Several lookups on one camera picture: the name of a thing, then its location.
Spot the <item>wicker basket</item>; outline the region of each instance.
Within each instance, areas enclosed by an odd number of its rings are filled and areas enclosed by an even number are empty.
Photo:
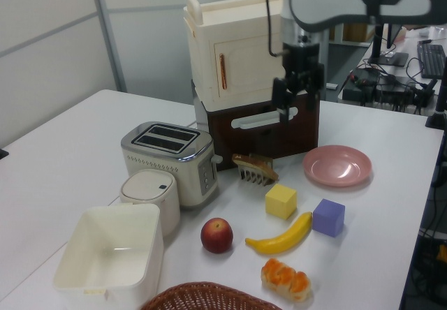
[[[169,288],[142,310],[281,310],[272,303],[212,282],[184,283]]]

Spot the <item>yellow cube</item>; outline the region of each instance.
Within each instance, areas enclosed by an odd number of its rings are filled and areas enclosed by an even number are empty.
[[[296,210],[296,190],[275,184],[265,194],[265,212],[287,219]]]

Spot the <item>keyboard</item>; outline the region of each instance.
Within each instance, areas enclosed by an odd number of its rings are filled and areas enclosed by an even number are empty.
[[[422,78],[436,78],[438,80],[442,78],[446,54],[441,45],[419,43],[418,58]]]

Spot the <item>toy banana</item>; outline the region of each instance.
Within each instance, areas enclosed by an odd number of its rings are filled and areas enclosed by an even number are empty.
[[[262,254],[276,254],[287,251],[299,243],[312,228],[312,213],[301,214],[295,223],[275,238],[254,240],[245,238],[245,244]]]

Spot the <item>computer monitor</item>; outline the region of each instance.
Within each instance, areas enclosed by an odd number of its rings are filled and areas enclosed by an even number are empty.
[[[389,24],[388,34],[386,37],[386,48],[388,50],[381,51],[383,25],[377,25],[375,29],[374,39],[372,40],[371,57],[368,60],[370,64],[386,65],[386,66],[405,66],[408,59],[408,53],[400,53],[389,50],[395,42],[397,35],[402,29],[402,25]]]

